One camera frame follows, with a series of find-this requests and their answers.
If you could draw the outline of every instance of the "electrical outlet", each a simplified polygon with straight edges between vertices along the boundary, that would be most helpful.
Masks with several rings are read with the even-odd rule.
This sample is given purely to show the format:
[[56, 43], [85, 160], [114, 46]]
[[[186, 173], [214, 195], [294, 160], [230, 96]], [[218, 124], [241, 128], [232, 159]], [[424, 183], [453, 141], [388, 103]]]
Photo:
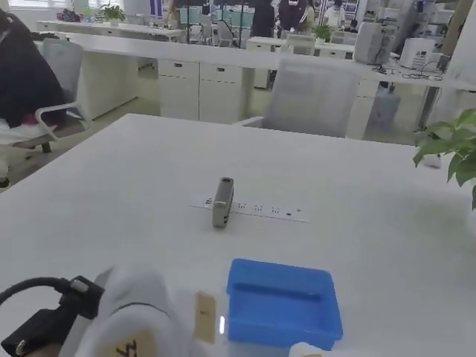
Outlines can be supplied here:
[[[213, 209], [213, 199], [211, 197], [196, 199], [196, 203], [190, 206], [211, 210]], [[241, 199], [239, 202], [236, 199], [232, 202], [230, 213], [284, 219], [286, 221], [309, 222], [309, 217], [306, 217], [306, 212], [300, 208], [285, 208], [281, 205], [262, 205]]]

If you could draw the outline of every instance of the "potted plant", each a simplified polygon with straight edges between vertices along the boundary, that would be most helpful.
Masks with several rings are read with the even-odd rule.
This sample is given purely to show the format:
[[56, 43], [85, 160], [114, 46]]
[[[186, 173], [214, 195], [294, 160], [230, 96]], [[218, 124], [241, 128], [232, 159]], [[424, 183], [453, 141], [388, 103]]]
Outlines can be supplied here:
[[126, 19], [126, 14], [122, 11], [119, 5], [103, 5], [100, 7], [100, 13], [104, 16], [106, 21], [109, 21], [111, 26], [118, 26], [119, 22], [122, 22]]
[[314, 33], [316, 42], [319, 45], [329, 42], [332, 35], [332, 30], [329, 25], [314, 26], [312, 32]]
[[454, 176], [461, 186], [470, 181], [472, 210], [476, 208], [476, 109], [465, 110], [453, 121], [440, 121], [424, 131], [414, 157], [418, 166], [425, 155], [453, 154], [448, 167], [448, 181]]

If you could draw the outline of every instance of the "blue tray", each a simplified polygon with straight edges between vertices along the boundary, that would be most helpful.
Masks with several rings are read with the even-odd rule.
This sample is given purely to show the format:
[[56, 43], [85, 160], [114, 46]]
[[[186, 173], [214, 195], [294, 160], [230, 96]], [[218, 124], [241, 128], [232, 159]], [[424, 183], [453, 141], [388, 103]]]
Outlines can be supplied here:
[[334, 284], [327, 271], [235, 259], [228, 275], [228, 338], [330, 351], [342, 338]]

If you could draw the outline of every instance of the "person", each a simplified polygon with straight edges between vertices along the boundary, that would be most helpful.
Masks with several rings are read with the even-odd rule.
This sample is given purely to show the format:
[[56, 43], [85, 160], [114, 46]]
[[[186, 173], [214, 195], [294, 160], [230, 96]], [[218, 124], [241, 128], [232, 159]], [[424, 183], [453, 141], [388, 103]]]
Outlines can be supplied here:
[[342, 0], [335, 0], [334, 6], [327, 9], [324, 14], [324, 25], [331, 28], [342, 28], [345, 25], [345, 10], [342, 7]]
[[[0, 190], [9, 187], [6, 146], [47, 132], [36, 110], [66, 103], [58, 79], [33, 42], [31, 32], [16, 16], [0, 8]], [[45, 113], [51, 129], [65, 120], [64, 110]]]
[[272, 0], [260, 0], [254, 8], [251, 36], [273, 37], [274, 7]]
[[180, 12], [177, 8], [175, 0], [170, 0], [169, 2], [165, 23], [168, 25], [169, 28], [180, 28]]
[[314, 27], [314, 19], [315, 10], [313, 0], [308, 0], [308, 4], [306, 7], [306, 19], [301, 24], [302, 33], [310, 34], [312, 32], [312, 28]]

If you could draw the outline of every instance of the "black cable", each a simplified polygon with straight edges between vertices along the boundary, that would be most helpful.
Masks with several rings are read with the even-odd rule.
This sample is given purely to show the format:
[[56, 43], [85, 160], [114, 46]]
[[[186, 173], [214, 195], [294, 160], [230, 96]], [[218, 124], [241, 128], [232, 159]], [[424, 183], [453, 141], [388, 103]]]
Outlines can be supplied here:
[[49, 286], [57, 292], [64, 294], [64, 292], [69, 289], [70, 282], [66, 279], [59, 279], [58, 277], [34, 277], [32, 279], [23, 280], [21, 283], [17, 283], [0, 293], [0, 305], [19, 292], [40, 286]]

